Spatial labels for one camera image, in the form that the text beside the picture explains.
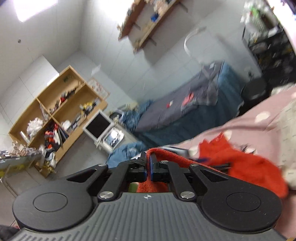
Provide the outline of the grey blue side bed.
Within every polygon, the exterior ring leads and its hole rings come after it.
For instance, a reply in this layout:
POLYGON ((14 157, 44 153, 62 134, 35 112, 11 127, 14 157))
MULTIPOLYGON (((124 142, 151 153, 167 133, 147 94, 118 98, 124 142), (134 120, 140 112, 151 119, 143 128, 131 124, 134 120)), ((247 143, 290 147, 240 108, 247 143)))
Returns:
POLYGON ((192 139, 237 116, 243 102, 241 90, 245 82, 226 62, 218 77, 216 105, 194 105, 182 109, 185 84, 157 100, 144 102, 135 110, 123 112, 119 122, 137 138, 137 142, 114 150, 107 159, 110 168, 147 149, 192 139))

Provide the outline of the pink polka dot bedsheet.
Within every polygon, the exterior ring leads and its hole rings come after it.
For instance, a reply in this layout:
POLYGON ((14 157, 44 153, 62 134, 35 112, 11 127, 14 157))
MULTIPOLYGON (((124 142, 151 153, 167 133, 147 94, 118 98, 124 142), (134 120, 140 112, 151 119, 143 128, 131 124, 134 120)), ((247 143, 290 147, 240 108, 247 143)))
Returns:
MULTIPOLYGON (((208 130, 178 147, 164 147, 162 150, 201 164, 206 159, 200 157, 199 144, 203 140, 210 142, 223 133, 234 149, 264 157, 279 168, 278 119, 282 110, 294 100, 295 89, 291 88, 269 97, 221 127, 208 130)), ((228 175, 230 164, 213 166, 213 169, 228 175)), ((168 225, 168 240, 295 240, 295 190, 288 186, 288 196, 280 200, 282 212, 275 226, 256 233, 225 230, 209 221, 196 204, 176 201, 172 208, 180 217, 176 218, 174 225, 168 225)))

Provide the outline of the upper wooden wall shelf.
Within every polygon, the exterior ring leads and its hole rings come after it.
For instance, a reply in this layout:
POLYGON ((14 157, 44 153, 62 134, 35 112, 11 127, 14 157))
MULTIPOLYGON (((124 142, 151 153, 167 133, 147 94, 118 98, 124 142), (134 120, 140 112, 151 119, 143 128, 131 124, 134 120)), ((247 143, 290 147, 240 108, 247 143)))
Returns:
POLYGON ((154 5, 146 1, 133 1, 128 7, 124 21, 117 27, 118 40, 128 38, 132 43, 139 39, 142 30, 154 14, 154 5))

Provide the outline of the lower wooden wall shelf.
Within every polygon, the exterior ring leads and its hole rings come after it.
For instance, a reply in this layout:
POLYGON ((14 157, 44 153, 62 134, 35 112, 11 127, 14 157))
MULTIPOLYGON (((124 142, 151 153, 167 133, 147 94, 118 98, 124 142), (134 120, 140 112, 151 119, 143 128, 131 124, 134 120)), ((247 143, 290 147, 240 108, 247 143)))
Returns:
POLYGON ((151 40, 155 46, 157 45, 152 39, 152 36, 177 5, 182 6, 186 13, 188 12, 187 7, 182 4, 182 1, 155 1, 154 3, 154 14, 142 30, 142 36, 133 43, 134 53, 142 49, 148 40, 151 40))

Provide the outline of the grey towel on bed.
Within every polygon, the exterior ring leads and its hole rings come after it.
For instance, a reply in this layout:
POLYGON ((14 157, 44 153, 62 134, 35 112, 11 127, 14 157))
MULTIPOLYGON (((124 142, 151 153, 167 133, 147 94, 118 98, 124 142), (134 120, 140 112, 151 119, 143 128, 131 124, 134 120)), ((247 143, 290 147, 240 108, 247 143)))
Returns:
POLYGON ((184 85, 185 96, 182 100, 181 108, 190 106, 216 105, 218 101, 218 77, 224 62, 214 61, 209 65, 202 66, 200 72, 184 85))

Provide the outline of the orange-red knit sweater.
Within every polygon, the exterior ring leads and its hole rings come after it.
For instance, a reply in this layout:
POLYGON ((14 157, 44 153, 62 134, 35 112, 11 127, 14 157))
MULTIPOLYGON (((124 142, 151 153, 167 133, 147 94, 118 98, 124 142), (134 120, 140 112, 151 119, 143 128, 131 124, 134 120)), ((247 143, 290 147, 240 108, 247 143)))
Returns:
MULTIPOLYGON (((210 142, 203 140, 199 144, 200 157, 206 161, 202 166, 230 164, 228 175, 248 183, 258 185, 274 192, 279 198, 288 196, 288 185, 281 175, 280 169, 264 157, 247 154, 234 149, 223 133, 220 133, 210 142)), ((195 163, 192 160, 181 157, 160 148, 152 148, 147 151, 147 158, 156 155, 157 161, 168 160, 177 163, 181 168, 188 168, 195 163)), ((153 182, 151 175, 145 182, 140 183, 137 193, 168 192, 168 185, 164 181, 153 182)))

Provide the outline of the cream dotted knit garment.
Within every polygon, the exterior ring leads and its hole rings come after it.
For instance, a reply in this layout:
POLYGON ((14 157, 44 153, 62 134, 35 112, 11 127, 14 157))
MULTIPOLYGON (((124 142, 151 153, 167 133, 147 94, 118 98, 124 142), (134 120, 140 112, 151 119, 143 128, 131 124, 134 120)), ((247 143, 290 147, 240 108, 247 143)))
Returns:
POLYGON ((278 165, 282 176, 290 189, 295 190, 295 100, 290 102, 280 113, 278 119, 280 130, 280 154, 278 165))

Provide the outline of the white monitor device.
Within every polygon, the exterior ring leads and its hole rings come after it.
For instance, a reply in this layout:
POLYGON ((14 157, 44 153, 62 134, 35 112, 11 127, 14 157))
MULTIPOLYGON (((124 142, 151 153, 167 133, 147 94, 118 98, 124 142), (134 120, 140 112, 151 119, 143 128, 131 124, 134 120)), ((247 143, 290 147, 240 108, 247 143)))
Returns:
POLYGON ((125 137, 115 122, 101 110, 85 124, 83 131, 97 148, 103 149, 107 154, 111 154, 125 137))

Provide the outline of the wooden wall shelf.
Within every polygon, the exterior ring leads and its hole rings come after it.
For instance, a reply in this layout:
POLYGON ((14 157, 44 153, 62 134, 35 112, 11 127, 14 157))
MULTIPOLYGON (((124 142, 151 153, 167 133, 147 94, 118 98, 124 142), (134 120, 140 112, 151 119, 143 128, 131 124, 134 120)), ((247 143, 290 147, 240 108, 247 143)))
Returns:
POLYGON ((177 5, 182 6, 186 13, 188 12, 187 7, 182 4, 182 1, 155 1, 154 3, 154 14, 142 30, 142 36, 133 43, 134 53, 142 49, 148 40, 151 40, 155 46, 157 45, 152 39, 152 36, 177 5))
POLYGON ((124 21, 117 27, 118 40, 128 38, 132 43, 139 39, 142 30, 154 14, 154 5, 146 1, 133 1, 128 7, 124 21))

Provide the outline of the wooden cubby bookcase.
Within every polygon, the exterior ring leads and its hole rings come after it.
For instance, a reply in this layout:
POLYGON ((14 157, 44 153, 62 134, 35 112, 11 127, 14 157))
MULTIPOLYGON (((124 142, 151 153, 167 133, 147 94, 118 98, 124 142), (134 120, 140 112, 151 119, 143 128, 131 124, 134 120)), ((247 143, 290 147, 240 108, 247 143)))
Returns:
POLYGON ((34 101, 25 109, 9 131, 10 137, 31 148, 39 148, 45 141, 45 132, 55 124, 62 127, 65 121, 74 121, 82 113, 82 107, 95 100, 98 104, 84 117, 81 117, 74 130, 65 130, 68 135, 62 146, 56 151, 55 159, 60 161, 71 146, 83 133, 83 126, 98 110, 105 110, 107 102, 90 87, 77 71, 68 66, 48 87, 46 87, 34 101), (42 109, 49 114, 41 130, 26 142, 21 132, 26 132, 29 121, 34 118, 43 119, 42 109))

